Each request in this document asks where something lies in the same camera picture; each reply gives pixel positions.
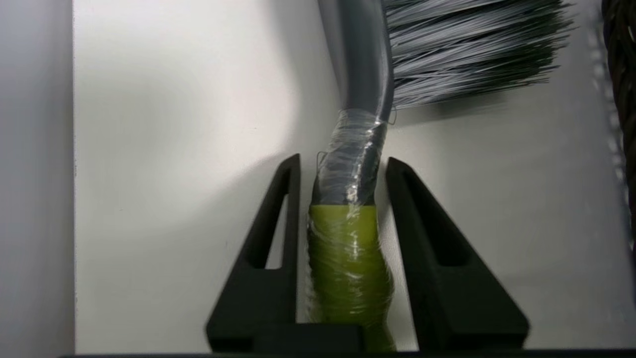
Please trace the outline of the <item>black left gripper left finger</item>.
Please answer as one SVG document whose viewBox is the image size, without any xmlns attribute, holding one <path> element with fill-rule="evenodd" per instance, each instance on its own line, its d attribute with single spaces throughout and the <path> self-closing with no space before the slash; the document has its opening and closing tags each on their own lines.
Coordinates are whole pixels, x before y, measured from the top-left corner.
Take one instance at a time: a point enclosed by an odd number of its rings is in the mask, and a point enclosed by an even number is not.
<svg viewBox="0 0 636 358">
<path fill-rule="evenodd" d="M 295 324 L 300 192 L 301 156 L 293 154 L 278 165 L 211 311 L 205 334 L 213 352 L 250 352 L 263 329 Z M 284 199 L 281 265 L 266 269 Z"/>
</svg>

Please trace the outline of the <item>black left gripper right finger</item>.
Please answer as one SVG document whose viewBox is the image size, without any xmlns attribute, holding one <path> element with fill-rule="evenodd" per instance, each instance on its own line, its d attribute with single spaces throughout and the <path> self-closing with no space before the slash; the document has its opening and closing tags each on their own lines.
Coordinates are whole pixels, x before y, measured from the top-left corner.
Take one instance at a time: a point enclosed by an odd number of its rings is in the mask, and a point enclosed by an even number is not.
<svg viewBox="0 0 636 358">
<path fill-rule="evenodd" d="M 522 348 L 529 320 L 415 170 L 391 157 L 386 184 L 421 351 Z"/>
</svg>

